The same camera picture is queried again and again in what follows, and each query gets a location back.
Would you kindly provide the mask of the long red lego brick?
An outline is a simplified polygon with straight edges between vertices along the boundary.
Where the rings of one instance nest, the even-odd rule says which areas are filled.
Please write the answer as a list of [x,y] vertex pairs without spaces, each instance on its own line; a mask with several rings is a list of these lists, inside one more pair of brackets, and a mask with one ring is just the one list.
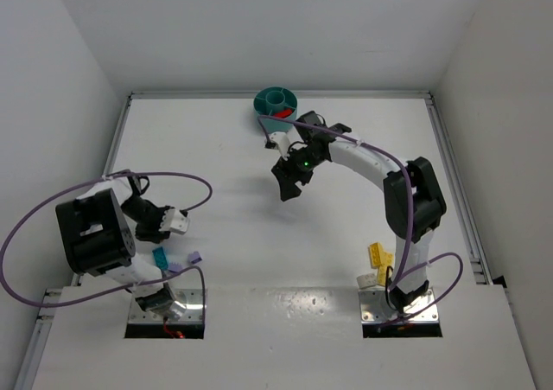
[[289,117],[292,113],[293,113],[292,110],[286,109],[286,110],[283,110],[283,111],[281,111],[281,112],[276,113],[276,114],[275,114],[275,117],[276,117],[276,118],[287,118],[287,117]]

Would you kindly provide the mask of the yellow L-shaped lego brick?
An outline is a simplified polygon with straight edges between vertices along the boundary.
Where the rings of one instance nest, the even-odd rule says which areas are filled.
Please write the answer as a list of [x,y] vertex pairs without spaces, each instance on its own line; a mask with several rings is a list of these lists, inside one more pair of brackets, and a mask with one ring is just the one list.
[[372,268],[393,266],[394,255],[388,253],[378,242],[368,246],[368,255]]

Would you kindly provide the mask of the long yellow lego brick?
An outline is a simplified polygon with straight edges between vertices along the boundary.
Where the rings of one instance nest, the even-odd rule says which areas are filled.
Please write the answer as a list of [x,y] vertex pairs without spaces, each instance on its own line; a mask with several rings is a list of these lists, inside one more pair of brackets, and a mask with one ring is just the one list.
[[377,269],[377,284],[385,287],[388,273],[388,265],[380,265]]

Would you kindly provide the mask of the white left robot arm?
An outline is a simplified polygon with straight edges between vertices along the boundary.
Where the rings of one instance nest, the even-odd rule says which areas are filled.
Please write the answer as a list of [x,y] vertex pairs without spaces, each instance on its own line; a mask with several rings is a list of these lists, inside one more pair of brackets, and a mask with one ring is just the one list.
[[143,311],[167,315],[175,294],[164,270],[137,254],[136,242],[155,245],[189,227],[188,211],[158,207],[143,197],[147,176],[125,169],[79,197],[55,207],[67,263],[79,275],[106,276],[121,284]]

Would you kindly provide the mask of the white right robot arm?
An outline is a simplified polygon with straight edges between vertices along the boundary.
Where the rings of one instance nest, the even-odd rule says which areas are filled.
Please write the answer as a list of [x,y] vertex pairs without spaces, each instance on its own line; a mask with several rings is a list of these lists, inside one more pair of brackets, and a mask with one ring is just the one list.
[[325,162],[341,165],[380,189],[387,224],[396,236],[396,267],[385,290],[390,307],[402,312],[429,288],[422,263],[428,257],[433,232],[447,211],[432,164],[424,157],[400,160],[355,137],[347,125],[327,125],[315,112],[301,115],[292,125],[300,137],[298,148],[284,132],[265,135],[266,147],[280,153],[271,172],[281,200],[298,197],[315,168]]

